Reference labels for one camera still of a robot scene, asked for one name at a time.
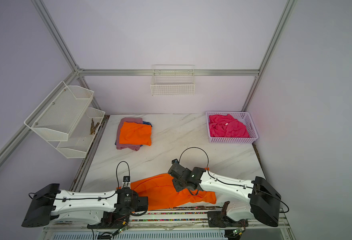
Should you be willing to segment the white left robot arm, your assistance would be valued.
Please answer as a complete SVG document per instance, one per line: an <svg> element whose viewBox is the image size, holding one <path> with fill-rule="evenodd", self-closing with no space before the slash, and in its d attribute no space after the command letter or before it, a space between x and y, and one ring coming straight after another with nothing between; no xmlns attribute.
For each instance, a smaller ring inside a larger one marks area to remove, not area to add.
<svg viewBox="0 0 352 240"><path fill-rule="evenodd" d="M139 196L129 187L77 193L50 184L29 196L31 203L21 224L24 228L80 223L94 229L117 229L127 226L130 217L140 217L149 209L148 197Z"/></svg>

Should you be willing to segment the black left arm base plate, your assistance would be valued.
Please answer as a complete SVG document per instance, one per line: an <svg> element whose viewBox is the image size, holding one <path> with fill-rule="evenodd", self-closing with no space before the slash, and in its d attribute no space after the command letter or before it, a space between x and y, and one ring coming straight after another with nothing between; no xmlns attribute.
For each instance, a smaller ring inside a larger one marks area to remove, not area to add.
<svg viewBox="0 0 352 240"><path fill-rule="evenodd" d="M121 229L128 225L130 215L121 215L118 213L104 212L103 218L99 224L87 225L88 229Z"/></svg>

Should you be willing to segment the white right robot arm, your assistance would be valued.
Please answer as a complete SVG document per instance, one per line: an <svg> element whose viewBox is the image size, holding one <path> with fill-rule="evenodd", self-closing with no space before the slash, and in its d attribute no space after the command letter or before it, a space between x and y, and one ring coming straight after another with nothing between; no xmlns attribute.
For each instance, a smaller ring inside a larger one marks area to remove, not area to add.
<svg viewBox="0 0 352 240"><path fill-rule="evenodd" d="M237 222L246 217L254 217L260 223L277 227L281 206L281 195L266 179L238 180L195 167L192 170L182 166L172 166L168 174L177 192L182 190L214 192L229 196L236 201L228 203L225 210L229 219Z"/></svg>

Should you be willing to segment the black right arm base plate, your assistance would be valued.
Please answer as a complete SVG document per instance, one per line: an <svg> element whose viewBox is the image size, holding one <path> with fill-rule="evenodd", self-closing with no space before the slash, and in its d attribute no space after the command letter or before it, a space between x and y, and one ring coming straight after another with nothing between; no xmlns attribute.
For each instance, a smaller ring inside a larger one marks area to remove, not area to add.
<svg viewBox="0 0 352 240"><path fill-rule="evenodd" d="M242 219L234 221L227 215L222 214L220 211L207 212L208 225L210 228L234 228L234 227L248 227L248 220Z"/></svg>

